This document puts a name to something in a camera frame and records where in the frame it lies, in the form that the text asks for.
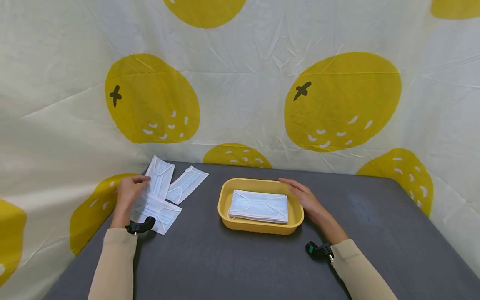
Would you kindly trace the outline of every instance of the yellow plastic basket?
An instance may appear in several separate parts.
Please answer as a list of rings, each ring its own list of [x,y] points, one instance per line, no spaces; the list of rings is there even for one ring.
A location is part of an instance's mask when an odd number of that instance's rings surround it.
[[[232,204],[233,190],[249,192],[265,192],[272,194],[285,194],[288,198],[288,223],[268,223],[242,218],[228,218],[228,210]],[[289,235],[303,222],[304,213],[297,197],[288,189],[288,185],[279,181],[232,178],[227,180],[220,192],[218,199],[218,214],[223,224],[233,230],[252,231],[260,233],[271,233]]]

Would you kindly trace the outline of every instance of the surgical mask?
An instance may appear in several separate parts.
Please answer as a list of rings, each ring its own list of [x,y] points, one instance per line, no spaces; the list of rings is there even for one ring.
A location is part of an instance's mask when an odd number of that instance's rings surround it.
[[[152,230],[164,235],[177,219],[182,208],[165,201],[149,197],[141,197],[143,203],[135,203],[130,220],[133,222],[144,222],[148,216],[155,218],[155,225]]]
[[[142,196],[147,198],[151,194],[160,200],[165,200],[174,167],[175,165],[154,156],[145,173],[145,175],[151,177],[151,180],[149,181],[149,186],[143,191]]]
[[[188,197],[202,181],[207,178],[208,173],[202,172],[193,166],[185,170],[180,177],[175,180],[167,193],[167,199],[175,204],[180,204]]]
[[[288,199],[281,194],[234,190],[228,216],[288,223]]]

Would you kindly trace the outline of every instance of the fabric backdrop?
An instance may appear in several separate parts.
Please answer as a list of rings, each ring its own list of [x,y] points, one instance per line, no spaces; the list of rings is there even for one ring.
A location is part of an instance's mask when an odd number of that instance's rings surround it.
[[[5,0],[0,15],[1,299],[42,298],[153,154],[390,177],[480,275],[480,1]]]

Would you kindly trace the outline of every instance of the gray table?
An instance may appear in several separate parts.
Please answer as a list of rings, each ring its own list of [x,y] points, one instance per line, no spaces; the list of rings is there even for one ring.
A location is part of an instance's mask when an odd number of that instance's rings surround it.
[[[176,163],[176,179],[190,163]],[[193,164],[210,173],[180,205],[165,236],[148,232],[134,261],[135,298],[162,300],[349,299],[327,261],[305,252],[325,242],[306,220],[289,236],[227,229],[217,213],[230,178],[296,179],[310,187],[402,299],[480,299],[480,280],[393,180]],[[86,299],[110,218],[45,296]]]

